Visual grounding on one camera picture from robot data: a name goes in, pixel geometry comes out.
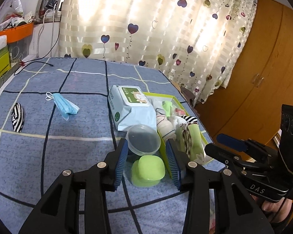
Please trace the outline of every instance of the blue surgical mask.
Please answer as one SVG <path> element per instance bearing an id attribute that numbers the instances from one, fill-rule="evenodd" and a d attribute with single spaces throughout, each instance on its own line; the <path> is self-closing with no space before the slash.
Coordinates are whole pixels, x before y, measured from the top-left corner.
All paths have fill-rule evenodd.
<path id="1" fill-rule="evenodd" d="M 79 107 L 77 105 L 65 99 L 60 93 L 52 94 L 47 92 L 46 100 L 49 101 L 52 99 L 65 120 L 69 119 L 69 114 L 77 114 L 79 111 Z"/>

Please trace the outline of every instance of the orange storage bin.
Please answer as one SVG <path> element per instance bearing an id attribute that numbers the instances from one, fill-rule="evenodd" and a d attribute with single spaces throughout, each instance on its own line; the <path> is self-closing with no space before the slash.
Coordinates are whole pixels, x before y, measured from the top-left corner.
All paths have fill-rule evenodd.
<path id="1" fill-rule="evenodd" d="M 17 26 L 0 32 L 0 36 L 7 36 L 7 43 L 13 43 L 19 41 L 25 37 L 32 35 L 34 30 L 34 23 L 26 24 L 23 26 Z"/>

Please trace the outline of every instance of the heart-patterned curtain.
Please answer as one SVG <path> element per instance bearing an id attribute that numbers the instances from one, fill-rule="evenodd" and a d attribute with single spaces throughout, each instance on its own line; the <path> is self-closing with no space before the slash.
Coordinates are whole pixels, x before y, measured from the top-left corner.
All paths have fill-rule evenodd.
<path id="1" fill-rule="evenodd" d="M 60 55 L 161 70 L 205 102 L 231 71 L 257 0 L 65 0 Z"/>

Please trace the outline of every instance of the wardrobe door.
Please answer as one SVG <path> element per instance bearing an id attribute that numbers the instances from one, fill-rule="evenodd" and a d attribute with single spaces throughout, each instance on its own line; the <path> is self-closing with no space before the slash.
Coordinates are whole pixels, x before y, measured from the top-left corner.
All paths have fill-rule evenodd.
<path id="1" fill-rule="evenodd" d="M 206 103 L 196 105 L 200 120 L 213 137 L 228 122 L 254 87 L 252 83 L 267 64 L 279 32 L 283 5 L 258 0 L 254 23 L 238 58 L 229 85 L 220 87 Z"/>
<path id="2" fill-rule="evenodd" d="M 220 133 L 266 144 L 280 129 L 282 104 L 293 105 L 293 10 L 285 6 L 279 36 L 267 66 Z"/>

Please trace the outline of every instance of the bed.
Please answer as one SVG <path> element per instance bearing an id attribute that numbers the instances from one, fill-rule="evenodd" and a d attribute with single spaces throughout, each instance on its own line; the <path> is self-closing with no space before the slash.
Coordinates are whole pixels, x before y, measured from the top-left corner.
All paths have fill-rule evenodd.
<path id="1" fill-rule="evenodd" d="M 86 170 L 103 161 L 114 150 L 118 132 L 109 117 L 108 89 L 116 85 L 139 86 L 144 92 L 174 95 L 190 115 L 190 106 L 158 70 L 141 66 L 85 58 L 49 58 L 33 63 L 16 75 L 0 95 L 0 218 L 18 233 L 34 205 L 65 169 Z M 80 107 L 65 121 L 46 92 L 60 92 Z M 20 103 L 25 112 L 21 133 L 13 132 L 11 110 Z M 212 142 L 199 123 L 207 142 Z M 205 165 L 218 171 L 213 160 Z M 112 233 L 180 234 L 188 193 L 179 192 L 166 173 L 150 188 L 130 183 L 127 162 L 118 190 L 106 192 Z M 213 191 L 211 214 L 213 213 Z M 80 193 L 79 229 L 84 233 L 84 192 Z"/>

